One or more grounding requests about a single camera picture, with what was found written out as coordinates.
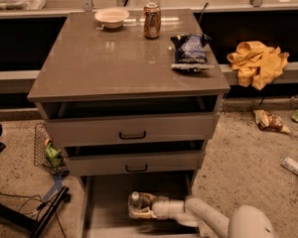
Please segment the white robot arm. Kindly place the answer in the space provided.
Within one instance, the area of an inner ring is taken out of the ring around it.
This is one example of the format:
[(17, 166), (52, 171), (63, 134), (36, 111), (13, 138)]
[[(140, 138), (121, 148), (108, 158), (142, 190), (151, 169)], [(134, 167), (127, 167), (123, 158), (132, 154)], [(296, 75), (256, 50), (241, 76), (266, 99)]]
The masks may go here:
[(268, 217), (250, 205), (243, 205), (226, 217), (191, 195), (179, 200), (133, 191), (128, 198), (128, 211), (134, 219), (174, 219), (188, 227), (205, 222), (220, 238), (279, 238)]

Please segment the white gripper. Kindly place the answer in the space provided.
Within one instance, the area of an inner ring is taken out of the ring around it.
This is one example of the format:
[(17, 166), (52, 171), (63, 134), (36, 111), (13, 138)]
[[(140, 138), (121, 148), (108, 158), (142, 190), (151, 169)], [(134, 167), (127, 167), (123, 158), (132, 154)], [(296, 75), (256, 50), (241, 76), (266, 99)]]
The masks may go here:
[(143, 209), (130, 209), (129, 216), (134, 219), (142, 218), (142, 219), (167, 219), (169, 217), (169, 198), (165, 196), (158, 196), (141, 192), (140, 197), (142, 199), (143, 205), (151, 205), (151, 209), (149, 207), (145, 207)]

